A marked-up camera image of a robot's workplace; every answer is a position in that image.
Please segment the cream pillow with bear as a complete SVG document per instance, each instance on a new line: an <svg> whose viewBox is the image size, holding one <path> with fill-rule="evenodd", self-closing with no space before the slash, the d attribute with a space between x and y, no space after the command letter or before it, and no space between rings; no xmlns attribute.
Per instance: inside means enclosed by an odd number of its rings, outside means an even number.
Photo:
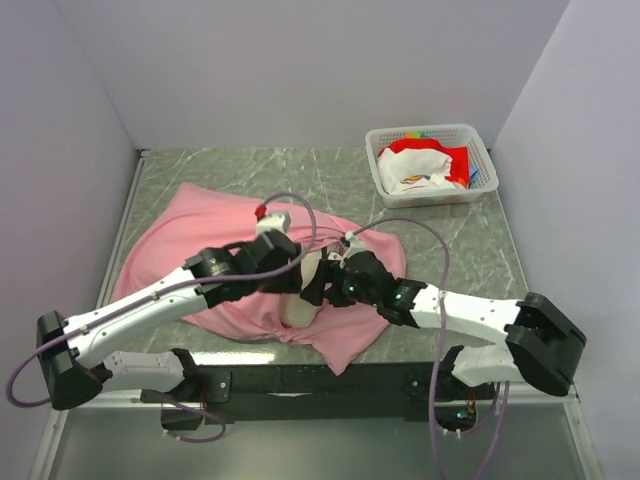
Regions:
<svg viewBox="0 0 640 480"><path fill-rule="evenodd" d="M305 256L300 264L302 289L305 289L315 276L323 253L340 257L341 247L334 242ZM281 324L286 328L307 328L312 324L319 309L319 306L302 299L299 293L283 294L280 300Z"/></svg>

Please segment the pink pillowcase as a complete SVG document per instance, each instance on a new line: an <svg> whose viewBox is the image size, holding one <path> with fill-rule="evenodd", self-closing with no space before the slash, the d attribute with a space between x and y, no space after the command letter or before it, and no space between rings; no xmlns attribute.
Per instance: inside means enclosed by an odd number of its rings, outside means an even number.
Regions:
<svg viewBox="0 0 640 480"><path fill-rule="evenodd" d="M256 199L183 183L169 206L133 245L112 290L112 300L132 294L184 264L206 247L246 241L255 234ZM340 375L388 327L362 304L335 308L305 303L296 309L278 295L256 293L185 318L202 330L240 342L277 340L309 345Z"/></svg>

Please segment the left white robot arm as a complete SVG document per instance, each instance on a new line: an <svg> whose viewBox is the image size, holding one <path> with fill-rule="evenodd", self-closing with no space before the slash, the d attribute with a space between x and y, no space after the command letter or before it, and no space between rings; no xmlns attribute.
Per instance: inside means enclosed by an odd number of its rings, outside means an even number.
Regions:
<svg viewBox="0 0 640 480"><path fill-rule="evenodd" d="M174 348L160 354L122 351L147 330L263 287L291 293L301 285L299 244L271 230L249 242L205 248L154 284L85 314L53 311L37 321L38 358L51 405L70 410L102 392L142 389L186 402L205 384L191 354Z"/></svg>

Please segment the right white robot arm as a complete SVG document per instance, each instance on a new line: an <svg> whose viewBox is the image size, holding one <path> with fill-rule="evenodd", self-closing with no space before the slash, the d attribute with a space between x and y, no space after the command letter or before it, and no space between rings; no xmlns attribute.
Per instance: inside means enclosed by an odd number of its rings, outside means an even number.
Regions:
<svg viewBox="0 0 640 480"><path fill-rule="evenodd" d="M521 300L496 300L447 292L394 276L370 252L320 260L300 294L310 304L364 304L391 324L416 329L445 327L486 341L455 347L441 362L444 395L460 399L486 383L526 383L564 397L585 349L585 334L547 297L529 292Z"/></svg>

